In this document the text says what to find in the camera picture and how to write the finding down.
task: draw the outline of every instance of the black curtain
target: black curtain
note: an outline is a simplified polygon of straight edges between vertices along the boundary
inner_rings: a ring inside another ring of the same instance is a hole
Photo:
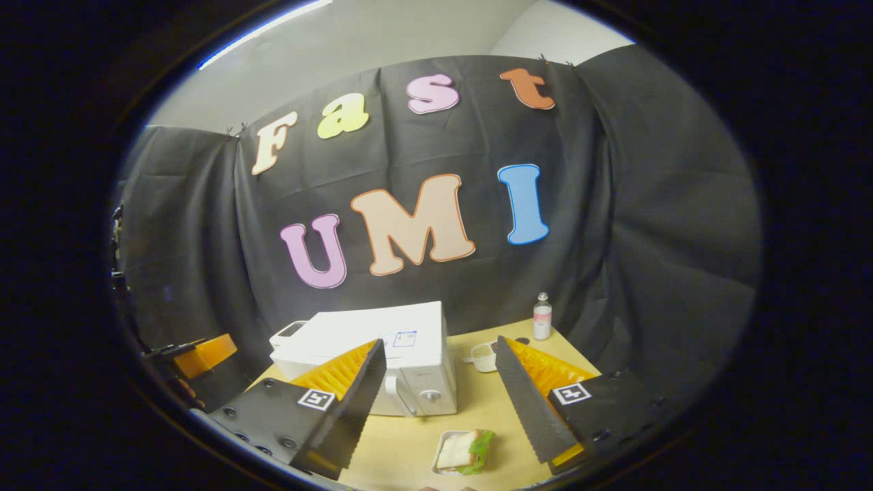
[[[499,78],[513,68],[542,77],[555,108],[519,102]],[[406,85],[436,73],[453,79],[460,101],[411,112]],[[369,121],[320,139],[322,109],[346,93],[364,94]],[[291,111],[299,120],[278,162],[253,176],[257,131]],[[512,245],[497,171],[521,163],[540,168],[550,232]],[[439,174],[461,177],[476,251],[415,266],[395,248],[405,267],[374,276],[350,201],[384,189],[411,213],[422,182]],[[635,45],[576,67],[470,56],[378,68],[277,107],[238,137],[148,128],[121,189],[123,266],[143,337],[159,345],[230,332],[240,348],[209,377],[223,392],[203,387],[218,404],[270,364],[270,335],[319,311],[441,300],[455,335],[531,317],[541,291],[554,326],[601,371],[630,367],[682,397],[726,360],[759,271],[748,162],[705,102]],[[297,276],[279,232],[305,225],[312,263],[326,269],[310,223],[328,213],[340,218],[347,277],[318,289]]]

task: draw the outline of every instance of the beige letter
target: beige letter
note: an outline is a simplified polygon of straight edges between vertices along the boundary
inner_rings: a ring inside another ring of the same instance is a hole
[[[433,176],[422,183],[416,212],[410,216],[387,191],[372,190],[352,200],[352,210],[364,217],[374,263],[370,272],[376,276],[397,273],[403,259],[391,251],[391,241],[416,266],[424,261],[428,235],[434,238],[430,258],[445,262],[473,254],[476,245],[467,239],[464,222],[457,205],[457,188],[461,178],[454,174]]]
[[[285,137],[288,134],[285,127],[292,127],[295,123],[297,123],[297,112],[291,111],[258,130],[258,158],[255,160],[255,166],[251,168],[253,176],[276,165],[276,156],[272,150],[275,147],[278,152],[285,146]]]

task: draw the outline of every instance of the white microwave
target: white microwave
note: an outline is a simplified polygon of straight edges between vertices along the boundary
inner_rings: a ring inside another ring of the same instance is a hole
[[[387,369],[370,414],[411,418],[457,412],[455,365],[441,301],[319,312],[271,338],[270,358],[293,380],[376,338],[384,341]]]

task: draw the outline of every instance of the small bowl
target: small bowl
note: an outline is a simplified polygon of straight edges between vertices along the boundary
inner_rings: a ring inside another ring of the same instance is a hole
[[[469,431],[467,431],[467,432],[458,432],[458,431],[443,432],[443,436],[441,436],[439,439],[439,445],[436,446],[437,450],[436,450],[436,454],[434,455],[434,463],[433,463],[433,465],[430,466],[431,472],[433,472],[434,474],[442,474],[442,475],[463,475],[463,474],[459,473],[458,471],[444,471],[444,470],[437,469],[437,460],[439,460],[439,453],[442,452],[443,443],[445,443],[445,440],[447,438],[451,438],[454,436],[460,436],[460,435],[463,435],[466,433],[469,433]]]

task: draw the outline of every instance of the white bottle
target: white bottle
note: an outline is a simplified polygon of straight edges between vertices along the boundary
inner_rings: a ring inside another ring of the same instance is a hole
[[[552,305],[546,301],[548,295],[545,293],[540,294],[537,300],[533,306],[533,339],[542,341],[552,335]]]

